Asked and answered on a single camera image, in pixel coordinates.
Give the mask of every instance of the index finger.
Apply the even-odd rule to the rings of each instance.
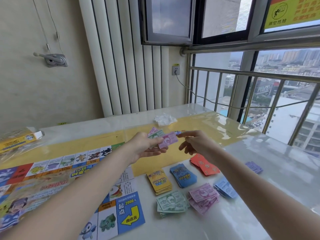
[[[196,137],[196,136],[199,136],[199,134],[200,134],[200,130],[189,130],[181,134],[178,134],[178,138],[187,137],[187,136]]]

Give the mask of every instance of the crumpled white paper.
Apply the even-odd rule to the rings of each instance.
[[[159,116],[155,116],[154,120],[155,122],[158,122],[158,126],[170,125],[172,123],[177,122],[177,119],[175,117],[172,117],[166,113],[163,113]]]

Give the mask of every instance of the forearm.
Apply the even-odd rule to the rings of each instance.
[[[129,165],[131,150],[123,145],[65,187],[9,230],[5,240],[77,239],[82,228]]]
[[[273,239],[320,239],[320,217],[223,150],[208,150],[216,165]]]

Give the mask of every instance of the power outlet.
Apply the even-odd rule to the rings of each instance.
[[[172,66],[172,76],[180,75],[180,66],[179,65],[173,65]]]

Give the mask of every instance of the person's right hand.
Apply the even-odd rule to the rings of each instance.
[[[220,149],[219,146],[210,139],[202,130],[190,130],[178,135],[179,138],[185,137],[186,140],[179,146],[179,150],[184,149],[184,153],[193,155],[200,153],[204,156],[207,152]]]

